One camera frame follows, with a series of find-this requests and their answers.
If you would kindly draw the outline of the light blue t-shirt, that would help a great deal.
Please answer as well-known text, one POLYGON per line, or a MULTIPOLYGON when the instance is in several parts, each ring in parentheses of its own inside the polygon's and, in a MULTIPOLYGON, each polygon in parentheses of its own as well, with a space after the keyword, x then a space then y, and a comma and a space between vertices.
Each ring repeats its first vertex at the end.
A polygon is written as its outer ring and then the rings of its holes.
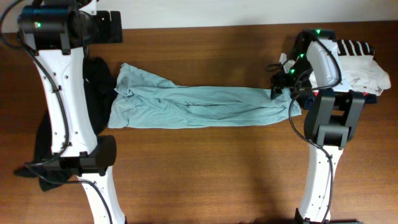
POLYGON ((127 63, 115 91, 108 121, 113 129, 265 126, 302 114, 288 89, 273 100, 268 89, 181 86, 127 63))

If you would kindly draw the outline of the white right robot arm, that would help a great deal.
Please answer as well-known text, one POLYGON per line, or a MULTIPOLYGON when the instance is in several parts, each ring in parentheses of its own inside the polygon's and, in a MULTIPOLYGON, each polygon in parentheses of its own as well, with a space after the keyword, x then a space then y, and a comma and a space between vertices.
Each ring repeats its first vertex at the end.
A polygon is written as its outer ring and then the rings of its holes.
POLYGON ((310 160, 301 203, 294 223, 331 223, 330 210, 336 167, 352 140, 365 104, 363 93, 343 80, 338 60, 338 41, 332 30, 301 31, 292 55, 294 65, 271 78, 271 99, 284 89, 293 100, 315 94, 313 107, 297 136, 308 143, 310 160))

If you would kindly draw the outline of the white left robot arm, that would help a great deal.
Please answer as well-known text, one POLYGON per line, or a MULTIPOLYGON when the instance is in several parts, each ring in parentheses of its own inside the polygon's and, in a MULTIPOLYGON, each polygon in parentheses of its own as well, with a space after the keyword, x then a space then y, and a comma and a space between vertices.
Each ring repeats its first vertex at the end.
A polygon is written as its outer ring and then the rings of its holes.
POLYGON ((95 1, 34 1, 23 8, 18 26, 39 71, 52 127, 52 157, 27 168, 70 170, 96 223, 125 223, 113 181, 116 140, 93 131, 83 83, 87 46, 123 41, 120 13, 100 11, 95 1))

